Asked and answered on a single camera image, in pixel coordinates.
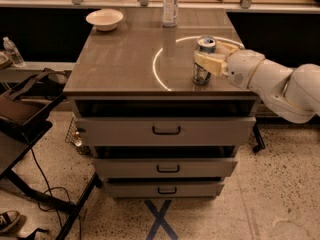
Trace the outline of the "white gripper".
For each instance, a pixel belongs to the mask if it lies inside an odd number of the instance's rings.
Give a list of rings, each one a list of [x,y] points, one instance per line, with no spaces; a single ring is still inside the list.
[[[265,56],[253,50],[239,50],[230,43],[217,41],[216,53],[194,52],[195,63],[214,76],[224,75],[241,90],[257,90],[255,73]]]

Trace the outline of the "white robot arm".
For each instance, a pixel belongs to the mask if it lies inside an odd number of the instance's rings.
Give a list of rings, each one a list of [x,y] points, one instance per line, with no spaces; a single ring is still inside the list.
[[[304,64],[291,69],[264,54],[212,37],[197,40],[196,66],[224,75],[242,90],[257,94],[264,105],[292,123],[306,123],[320,115],[320,67]]]

